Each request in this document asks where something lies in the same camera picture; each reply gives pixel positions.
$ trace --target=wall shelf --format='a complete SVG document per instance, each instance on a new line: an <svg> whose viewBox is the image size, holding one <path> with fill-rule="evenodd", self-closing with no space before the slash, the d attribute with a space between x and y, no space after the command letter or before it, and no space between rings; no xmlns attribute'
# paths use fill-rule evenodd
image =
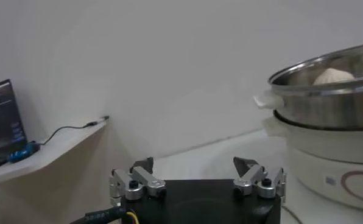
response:
<svg viewBox="0 0 363 224"><path fill-rule="evenodd" d="M106 122L101 122L82 130L66 129L60 131L34 155L17 163L6 163L0 166L0 183L46 167L105 125Z"/></svg>

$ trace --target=black cable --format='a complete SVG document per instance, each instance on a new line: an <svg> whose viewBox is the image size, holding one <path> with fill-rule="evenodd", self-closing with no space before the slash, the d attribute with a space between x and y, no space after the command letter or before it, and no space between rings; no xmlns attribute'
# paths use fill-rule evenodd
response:
<svg viewBox="0 0 363 224"><path fill-rule="evenodd" d="M58 128L56 131L54 131L53 132L53 134L52 135L50 135L50 137L46 140L46 141L44 141L43 143L37 143L38 145L46 145L53 137L54 137L54 135L58 132L58 131L60 131L60 130L62 130L62 129L66 129L66 128L70 128L70 129L84 129L84 128L87 128L87 127L92 127L92 126L95 126L95 125L97 125L98 123L100 123L100 122L102 122L102 121L106 121L106 120L108 120L108 118L110 118L109 116L104 116L104 117L101 117L98 121L92 121L92 122L89 122L89 123L87 123L86 125L84 125L84 126L81 126L81 127L75 127L75 126L62 126L62 127L60 127L60 128Z"/></svg>
<svg viewBox="0 0 363 224"><path fill-rule="evenodd" d="M44 141L44 143L39 143L39 145L46 145L53 137L55 134L57 134L58 131L65 129L65 128L72 128L72 129L84 129L87 128L88 126L84 125L83 127L75 127L75 126L62 126L60 128L58 128L56 131L53 132L52 135L50 135L50 137Z"/></svg>
<svg viewBox="0 0 363 224"><path fill-rule="evenodd" d="M281 206L284 210L286 210L290 215L291 217L293 217L297 222L298 224L303 224L303 222L300 220L300 218L295 214L295 212L291 211L291 209L289 209L287 206L284 206L282 205Z"/></svg>
<svg viewBox="0 0 363 224"><path fill-rule="evenodd" d="M71 222L71 224L106 224L126 216L126 209L112 207L106 210L86 213L84 217Z"/></svg>

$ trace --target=pot handle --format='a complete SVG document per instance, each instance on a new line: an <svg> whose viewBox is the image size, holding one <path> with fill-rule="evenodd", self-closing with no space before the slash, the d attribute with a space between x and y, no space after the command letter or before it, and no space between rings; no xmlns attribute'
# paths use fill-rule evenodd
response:
<svg viewBox="0 0 363 224"><path fill-rule="evenodd" d="M267 135L270 137L286 137L289 133L289 130L285 126L281 125L274 117L269 117L263 120L263 127Z"/></svg>
<svg viewBox="0 0 363 224"><path fill-rule="evenodd" d="M284 107L283 98L267 90L261 94L254 95L253 100L255 101L259 109L279 109Z"/></svg>

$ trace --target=yellow wire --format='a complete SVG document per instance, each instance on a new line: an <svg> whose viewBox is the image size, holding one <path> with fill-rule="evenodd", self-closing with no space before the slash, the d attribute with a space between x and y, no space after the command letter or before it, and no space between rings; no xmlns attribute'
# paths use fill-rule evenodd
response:
<svg viewBox="0 0 363 224"><path fill-rule="evenodd" d="M139 224L138 217L133 212L126 212L127 215L131 216L134 219L135 224Z"/></svg>

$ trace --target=stainless steel pot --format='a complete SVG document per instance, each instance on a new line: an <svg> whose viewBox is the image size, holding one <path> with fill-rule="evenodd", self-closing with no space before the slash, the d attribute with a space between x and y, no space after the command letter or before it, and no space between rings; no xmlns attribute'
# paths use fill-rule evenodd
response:
<svg viewBox="0 0 363 224"><path fill-rule="evenodd" d="M355 79L312 85L326 69ZM277 72L271 90L254 97L260 108L276 110L282 121L322 130L363 130L363 45L313 58Z"/></svg>

